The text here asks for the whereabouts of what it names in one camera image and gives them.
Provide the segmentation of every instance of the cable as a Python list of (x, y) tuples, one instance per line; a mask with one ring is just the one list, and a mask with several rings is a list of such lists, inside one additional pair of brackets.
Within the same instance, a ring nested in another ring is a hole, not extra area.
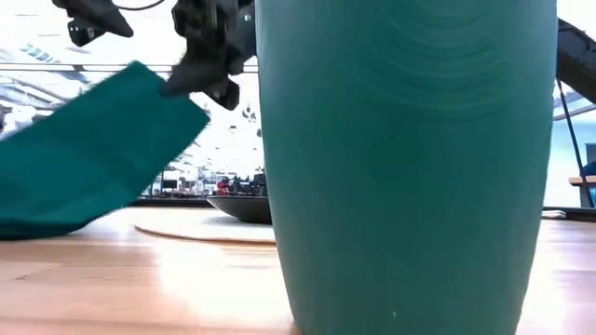
[(571, 141), (574, 143), (574, 149), (576, 150), (577, 167), (579, 168), (579, 176), (581, 176), (581, 183), (584, 186), (584, 191), (586, 192), (586, 197), (588, 198), (589, 207), (594, 208), (594, 201), (592, 200), (592, 195), (589, 192), (588, 181), (586, 180), (586, 175), (584, 174), (584, 166), (581, 164), (581, 155), (579, 154), (579, 147), (577, 146), (576, 133), (574, 132), (574, 126), (571, 123), (571, 115), (569, 114), (569, 109), (567, 109), (567, 100), (565, 99), (565, 95), (562, 92), (561, 79), (559, 79), (559, 76), (557, 76), (557, 86), (559, 87), (559, 94), (561, 94), (562, 109), (565, 111), (565, 118), (567, 119), (569, 133), (571, 134)]
[(121, 9), (121, 10), (142, 11), (142, 10), (151, 9), (153, 7), (157, 7), (157, 6), (161, 5), (161, 4), (163, 4), (165, 1), (166, 0), (157, 0), (153, 4), (147, 5), (147, 6), (143, 6), (143, 7), (122, 7), (122, 6), (116, 6), (116, 7), (118, 7), (118, 9)]

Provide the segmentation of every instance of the round placemat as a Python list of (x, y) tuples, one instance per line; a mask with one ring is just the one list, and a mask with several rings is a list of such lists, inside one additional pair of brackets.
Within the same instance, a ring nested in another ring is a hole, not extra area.
[(241, 222), (213, 209), (144, 209), (136, 216), (137, 230), (153, 235), (207, 242), (275, 245), (273, 227)]

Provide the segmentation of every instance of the desk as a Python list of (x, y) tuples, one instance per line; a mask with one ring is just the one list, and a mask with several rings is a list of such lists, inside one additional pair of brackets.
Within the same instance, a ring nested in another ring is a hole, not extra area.
[[(0, 244), (3, 335), (297, 335), (274, 247), (145, 235), (127, 208), (69, 236)], [(596, 225), (544, 221), (519, 335), (596, 329)]]
[[(586, 176), (588, 187), (596, 187), (596, 176)], [(589, 208), (588, 194), (584, 188), (584, 182), (581, 177), (572, 177), (569, 183), (579, 187), (579, 204), (583, 208)]]

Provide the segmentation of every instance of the black pole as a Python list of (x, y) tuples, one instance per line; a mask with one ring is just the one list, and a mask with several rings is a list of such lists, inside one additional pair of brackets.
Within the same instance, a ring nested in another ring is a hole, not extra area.
[(574, 143), (574, 149), (576, 150), (576, 160), (577, 160), (577, 167), (579, 168), (579, 176), (581, 176), (581, 182), (584, 186), (584, 192), (586, 192), (586, 196), (588, 197), (588, 203), (590, 208), (594, 208), (594, 201), (592, 200), (592, 195), (589, 193), (588, 181), (586, 180), (586, 175), (584, 174), (584, 166), (581, 164), (581, 155), (579, 154), (579, 147), (577, 146), (577, 138), (576, 133), (574, 132), (574, 126), (571, 122), (571, 115), (569, 114), (569, 109), (567, 108), (567, 100), (565, 99), (565, 95), (562, 92), (562, 85), (561, 79), (557, 76), (557, 86), (559, 87), (559, 94), (561, 95), (561, 103), (562, 109), (565, 111), (565, 118), (567, 119), (567, 126), (569, 127), (569, 134), (571, 134), (571, 141)]

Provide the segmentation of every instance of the black bowl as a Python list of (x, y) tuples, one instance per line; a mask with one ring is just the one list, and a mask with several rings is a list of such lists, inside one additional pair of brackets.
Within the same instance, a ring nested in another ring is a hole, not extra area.
[(264, 196), (208, 196), (207, 201), (227, 215), (246, 223), (272, 224), (269, 199)]

